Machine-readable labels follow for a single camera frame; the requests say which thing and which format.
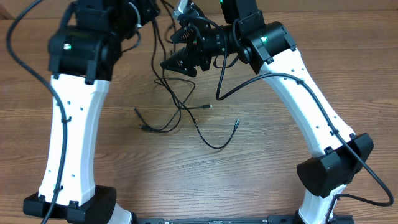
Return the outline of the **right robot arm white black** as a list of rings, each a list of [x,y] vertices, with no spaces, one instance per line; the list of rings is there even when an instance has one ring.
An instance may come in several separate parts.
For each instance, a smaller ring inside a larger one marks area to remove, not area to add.
[[[215,57],[237,54],[280,97],[300,128],[310,158],[297,166],[306,191],[287,223],[353,223],[333,213],[346,186],[366,167],[374,143],[356,134],[333,110],[310,76],[296,42],[280,22],[265,23],[255,1],[221,1],[226,24],[205,17],[191,1],[180,1],[173,16],[180,28],[171,37],[183,47],[162,62],[163,69],[190,77],[208,70]]]

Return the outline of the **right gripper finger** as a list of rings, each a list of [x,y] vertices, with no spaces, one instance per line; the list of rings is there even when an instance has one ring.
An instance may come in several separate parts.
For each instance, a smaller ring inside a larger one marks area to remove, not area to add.
[[[168,59],[160,63],[164,70],[181,73],[189,77],[196,77],[197,70],[195,58],[198,55],[197,50],[188,50],[182,48],[178,52],[172,54]]]
[[[188,26],[181,27],[172,34],[170,39],[175,44],[197,44],[198,34],[198,27],[189,24]]]

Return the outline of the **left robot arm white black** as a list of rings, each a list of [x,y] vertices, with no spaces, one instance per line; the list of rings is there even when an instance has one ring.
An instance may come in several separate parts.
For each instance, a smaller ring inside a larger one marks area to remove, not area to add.
[[[116,189],[94,180],[101,110],[121,44],[159,15],[155,1],[74,1],[48,44],[53,99],[46,171],[26,215],[68,223],[135,223]]]

